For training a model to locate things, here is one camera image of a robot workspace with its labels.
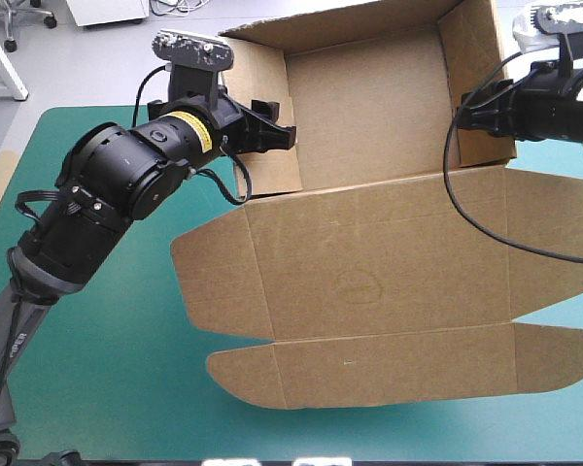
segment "white cabinet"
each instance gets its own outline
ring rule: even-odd
[[[67,5],[79,26],[149,16],[149,0],[67,0]]]

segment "teal table surface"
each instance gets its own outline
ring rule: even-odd
[[[81,135],[106,120],[127,125],[130,114],[43,115],[0,206],[0,290],[5,250],[30,226],[13,209],[17,193],[52,188]],[[580,146],[521,144],[519,156],[514,168],[583,178]],[[214,166],[232,183],[227,161]],[[10,378],[21,457],[76,448],[91,459],[583,460],[583,381],[536,395],[296,412],[225,393],[207,375],[207,355],[256,341],[190,325],[169,247],[229,210],[208,180],[186,183],[133,226],[85,291],[52,309]],[[583,328],[583,295],[521,320]]]

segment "open cardboard box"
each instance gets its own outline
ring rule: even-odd
[[[212,354],[222,387],[297,409],[583,378],[583,330],[512,322],[582,293],[583,266],[485,237],[442,184],[453,111],[501,60],[491,0],[372,2],[224,36],[230,94],[281,102],[298,142],[246,156],[264,198],[172,246],[197,327],[274,342]],[[504,168],[509,139],[461,133],[454,151],[455,189],[476,218],[583,255],[583,181]]]

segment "office chair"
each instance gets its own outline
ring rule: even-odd
[[[43,17],[43,23],[49,28],[54,29],[57,25],[54,13],[50,10],[39,10],[41,0],[29,0],[30,7],[21,5],[28,0],[0,0],[0,17],[4,19],[4,30],[7,34],[7,40],[4,41],[4,50],[16,51],[17,42],[13,37],[13,17],[18,13],[31,13]]]

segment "cable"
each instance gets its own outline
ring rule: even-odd
[[[19,275],[17,274],[17,270],[15,269],[15,265],[13,263],[12,254],[14,249],[11,248],[7,252],[7,261],[9,262],[9,267],[13,272],[13,282],[16,287],[15,294],[17,296],[16,304],[13,307],[13,313],[11,314],[11,324],[9,325],[9,334],[7,336],[7,341],[4,347],[4,353],[2,355],[2,360],[0,361],[0,395],[2,394],[2,388],[7,381],[7,372],[9,369],[9,359],[11,358],[11,347],[14,344],[16,333],[17,333],[17,324],[19,322],[19,311],[21,310],[21,300],[22,300],[22,289],[21,289],[21,281],[19,279]]]
[[[194,12],[208,3],[211,0],[198,0],[196,4],[191,5],[189,0],[178,0],[175,5],[168,5],[170,8],[167,10],[162,10],[160,3],[166,3],[161,0],[149,0],[149,7],[152,13],[157,17],[187,17],[189,13]]]
[[[147,75],[138,86],[138,92],[136,92],[136,103],[134,104],[134,112],[132,114],[132,128],[136,126],[136,120],[138,119],[138,108],[140,106],[140,99],[143,96],[143,90],[145,89],[145,86],[153,76],[155,76],[157,73],[161,71],[164,71],[165,69],[166,65],[158,66],[153,71],[151,71],[149,75]]]
[[[470,216],[462,207],[456,194],[454,192],[454,188],[451,185],[451,180],[449,178],[449,150],[451,148],[451,141],[453,139],[455,130],[458,128],[458,124],[460,119],[462,118],[464,110],[468,107],[471,101],[475,98],[475,96],[484,88],[486,88],[495,78],[495,76],[503,69],[505,65],[507,65],[510,61],[515,60],[516,58],[522,56],[521,52],[514,53],[513,55],[507,57],[493,70],[493,72],[484,80],[480,85],[478,85],[475,90],[473,90],[468,96],[464,99],[462,105],[458,108],[456,115],[452,119],[451,125],[449,126],[449,132],[447,133],[447,138],[445,140],[445,149],[443,151],[443,181],[445,182],[445,187],[447,189],[447,194],[449,194],[449,199],[453,204],[454,208],[458,213],[472,226],[477,228],[479,231],[484,233],[485,235],[493,238],[495,241],[498,241],[504,245],[507,245],[511,248],[515,248],[517,250],[524,250],[526,252],[531,252],[533,254],[542,255],[544,257],[550,257],[552,259],[563,260],[566,262],[573,262],[576,264],[583,264],[583,257],[568,255],[568,254],[561,254],[558,252],[553,252],[550,250],[542,250],[539,248],[534,248],[531,246],[523,245],[518,243],[512,239],[505,238],[503,236],[498,235],[491,229],[487,228],[486,226],[479,223],[475,220],[472,216]]]
[[[514,90],[516,87],[527,83],[531,78],[533,78],[535,75],[537,75],[537,73],[540,71],[539,68],[531,71],[528,75],[526,75],[524,78],[522,78],[521,80],[510,84],[508,87],[506,87],[503,90],[500,90],[499,92],[497,92],[495,95],[493,95],[492,97],[489,97],[488,99],[475,104],[473,106],[468,106],[467,108],[469,110],[478,110],[478,109],[482,109],[484,107],[486,107],[489,104],[492,104],[493,102],[495,102],[497,99],[499,99],[500,97],[502,97],[503,95],[505,95],[508,92],[511,92],[512,90]]]
[[[39,216],[28,207],[28,202],[51,202],[60,201],[63,196],[60,191],[24,191],[17,195],[16,209],[23,216],[27,216],[35,221],[37,225],[41,225],[41,219]]]
[[[227,202],[233,204],[234,206],[242,206],[249,202],[253,197],[253,181],[251,180],[251,174],[249,173],[248,168],[246,168],[246,165],[244,165],[244,162],[242,162],[242,160],[240,160],[240,158],[237,155],[235,155],[234,153],[226,152],[223,153],[231,160],[233,160],[235,165],[237,165],[237,167],[242,172],[242,176],[244,177],[244,181],[246,182],[246,195],[244,197],[236,198],[233,194],[231,194],[231,191],[229,190],[228,187],[226,187],[223,180],[221,180],[217,173],[211,168],[202,168],[201,170],[198,170],[196,172],[196,175],[200,177],[209,178],[214,183],[216,183],[218,189],[220,190],[221,194],[223,195],[224,199],[226,199]]]

